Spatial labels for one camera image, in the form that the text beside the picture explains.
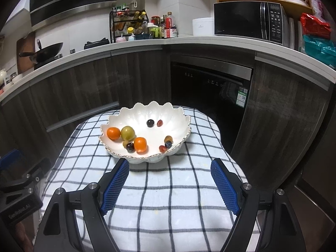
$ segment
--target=tablecloth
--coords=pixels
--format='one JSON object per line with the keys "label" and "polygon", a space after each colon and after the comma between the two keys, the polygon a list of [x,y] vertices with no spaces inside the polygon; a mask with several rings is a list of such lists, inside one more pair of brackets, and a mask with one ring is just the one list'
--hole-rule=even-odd
{"label": "tablecloth", "polygon": [[[83,189],[111,171],[118,159],[100,143],[100,125],[119,110],[94,116],[80,124],[56,161],[43,187],[44,213],[54,191]],[[240,167],[226,153],[217,125],[196,109],[191,135],[172,156],[154,164],[130,164],[130,173],[116,206],[104,216],[120,251],[219,251],[236,218],[227,210],[210,174],[212,159],[219,157],[229,171],[246,182]],[[83,213],[76,210],[78,228],[87,251],[92,250]],[[259,238],[254,226],[247,251]]]}

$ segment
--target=microwave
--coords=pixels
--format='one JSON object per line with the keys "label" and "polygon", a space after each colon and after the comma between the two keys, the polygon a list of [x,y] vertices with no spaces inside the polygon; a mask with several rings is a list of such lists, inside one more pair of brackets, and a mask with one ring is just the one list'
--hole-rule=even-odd
{"label": "microwave", "polygon": [[215,35],[259,39],[289,47],[289,24],[281,4],[230,1],[214,4]]}

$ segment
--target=wok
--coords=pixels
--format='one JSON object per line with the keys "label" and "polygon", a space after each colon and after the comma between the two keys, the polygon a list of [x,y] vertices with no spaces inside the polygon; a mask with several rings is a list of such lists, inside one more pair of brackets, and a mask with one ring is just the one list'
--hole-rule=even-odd
{"label": "wok", "polygon": [[33,63],[44,62],[52,57],[55,57],[61,50],[63,43],[55,43],[53,45],[42,48],[41,42],[38,39],[37,45],[39,46],[39,51],[37,52],[21,52],[19,57],[29,57]]}

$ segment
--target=white scalloped bowl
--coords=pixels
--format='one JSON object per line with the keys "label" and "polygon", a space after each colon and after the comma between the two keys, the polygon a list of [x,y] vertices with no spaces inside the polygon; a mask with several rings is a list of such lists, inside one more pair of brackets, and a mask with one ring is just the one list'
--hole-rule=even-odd
{"label": "white scalloped bowl", "polygon": [[[153,119],[155,125],[147,127],[147,120]],[[163,125],[156,125],[158,120]],[[106,131],[110,127],[117,127],[120,130],[125,126],[131,126],[137,137],[144,137],[147,140],[148,149],[143,154],[137,152],[128,153],[123,147],[122,139],[111,140],[107,137]],[[107,151],[116,158],[126,158],[131,164],[141,162],[156,163],[165,156],[173,155],[181,148],[182,144],[189,137],[190,116],[184,115],[182,107],[174,109],[171,103],[159,105],[152,101],[148,105],[137,103],[133,108],[121,108],[118,115],[110,115],[108,124],[100,126],[102,135],[99,140],[105,145]],[[164,145],[164,138],[170,135],[173,138],[173,145],[166,152],[161,153],[159,146]]]}

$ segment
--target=green and white sticker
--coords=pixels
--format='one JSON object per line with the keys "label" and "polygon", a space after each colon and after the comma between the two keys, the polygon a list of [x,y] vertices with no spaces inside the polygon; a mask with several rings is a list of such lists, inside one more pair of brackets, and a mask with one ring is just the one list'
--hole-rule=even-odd
{"label": "green and white sticker", "polygon": [[239,91],[238,91],[238,95],[237,95],[237,100],[236,100],[236,104],[240,107],[245,107],[245,102],[247,99],[247,92],[248,90],[246,88],[243,87],[239,87]]}

